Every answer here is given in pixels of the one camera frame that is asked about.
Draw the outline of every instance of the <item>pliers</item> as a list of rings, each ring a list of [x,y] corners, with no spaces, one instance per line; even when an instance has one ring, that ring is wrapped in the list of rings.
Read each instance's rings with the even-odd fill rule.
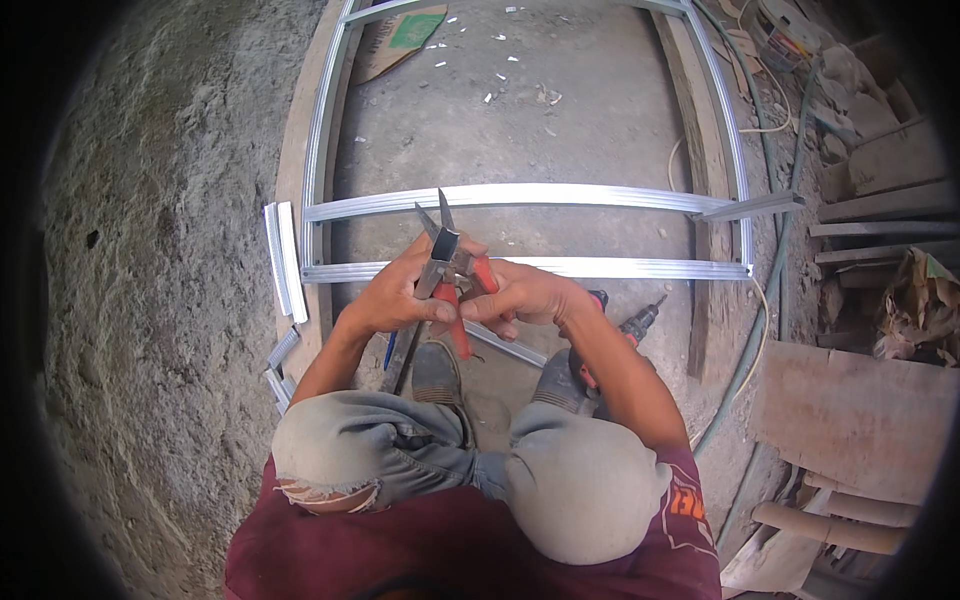
[[[490,258],[485,254],[474,256],[460,247],[460,234],[453,225],[450,206],[446,202],[444,191],[437,188],[440,197],[440,226],[433,222],[422,206],[414,203],[417,216],[423,223],[427,235],[433,240],[430,259],[423,265],[420,280],[414,288],[414,298],[426,300],[431,296],[453,304],[457,319],[450,324],[450,338],[461,360],[467,360],[473,354],[464,320],[460,318],[460,302],[457,299],[456,276],[469,279],[475,294],[496,294],[500,286],[496,284],[490,270]]]

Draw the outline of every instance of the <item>dirt floor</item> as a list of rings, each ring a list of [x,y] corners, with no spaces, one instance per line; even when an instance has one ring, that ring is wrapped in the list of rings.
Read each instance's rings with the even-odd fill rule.
[[[649,16],[576,0],[531,0],[513,14],[501,4],[451,4],[457,23],[428,42],[447,48],[424,50],[350,92],[337,198],[507,181],[668,189],[666,160],[682,127]],[[229,538],[255,500],[278,419],[261,377],[276,329],[260,210],[273,199],[286,114],[319,14],[308,0],[139,5],[91,64],[52,155],[45,413],[91,536],[145,597],[219,597]],[[507,40],[491,38],[499,33]],[[433,66],[441,60],[447,66]],[[782,81],[796,115],[803,81]],[[562,100],[538,103],[537,84]],[[488,92],[497,97],[484,104]],[[734,107],[749,127],[747,103],[735,98]],[[743,137],[759,195],[759,139]],[[773,137],[785,168],[795,135],[788,128]],[[807,161],[802,192],[815,206],[820,162]],[[684,152],[674,169],[688,189]],[[692,256],[692,227],[669,213],[498,208],[454,217],[496,255]],[[801,275],[812,256],[810,219],[812,211],[798,217],[790,253],[791,335],[808,343],[817,302],[813,277]],[[776,247],[772,223],[755,224],[761,283]],[[334,257],[389,259],[419,230],[410,215],[338,224]],[[704,388],[685,374],[687,283],[583,283],[610,293],[615,322],[669,289],[640,351],[674,393],[691,437],[701,433],[724,386]],[[744,311],[731,326],[742,344],[757,298],[736,285]],[[359,289],[339,286],[335,298],[342,306]],[[545,354],[563,345],[551,328],[523,329],[520,340]],[[385,346],[374,338],[358,386],[377,385]],[[510,415],[539,374],[477,349],[486,362],[464,368],[469,407],[480,443],[502,449]],[[700,461],[714,531],[750,455],[752,397],[748,386]],[[769,474],[748,490],[748,506],[780,484],[776,457],[765,456],[761,472]],[[748,523],[741,516],[729,555]]]

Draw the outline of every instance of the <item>ripped jeans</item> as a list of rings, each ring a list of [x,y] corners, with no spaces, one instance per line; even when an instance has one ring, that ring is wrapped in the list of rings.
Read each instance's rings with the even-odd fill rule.
[[[671,478],[626,427],[543,402],[516,416],[509,453],[462,449],[463,438],[459,417],[441,404],[380,392],[316,396],[277,427],[277,480],[301,505],[363,494],[356,511],[473,486],[506,502],[546,557],[598,564],[639,546]]]

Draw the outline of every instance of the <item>metal blade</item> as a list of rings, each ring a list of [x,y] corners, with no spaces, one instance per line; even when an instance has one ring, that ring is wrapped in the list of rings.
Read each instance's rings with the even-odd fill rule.
[[[437,234],[440,233],[440,228],[437,227],[437,224],[433,222],[433,219],[430,218],[430,215],[426,214],[426,211],[423,210],[423,207],[417,203],[414,203],[414,209],[417,211],[417,216],[420,217],[420,222],[423,223],[423,230],[426,231],[426,234],[430,236],[430,239],[437,241]]]
[[[450,205],[446,203],[444,191],[439,187],[437,188],[437,195],[440,196],[440,224],[453,231],[456,227],[453,226],[453,215],[450,214]]]

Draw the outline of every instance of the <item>plastic container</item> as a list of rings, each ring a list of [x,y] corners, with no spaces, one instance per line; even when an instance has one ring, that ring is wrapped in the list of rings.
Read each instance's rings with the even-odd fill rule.
[[[756,0],[747,28],[760,59],[783,73],[820,51],[820,37],[806,17],[782,0]]]

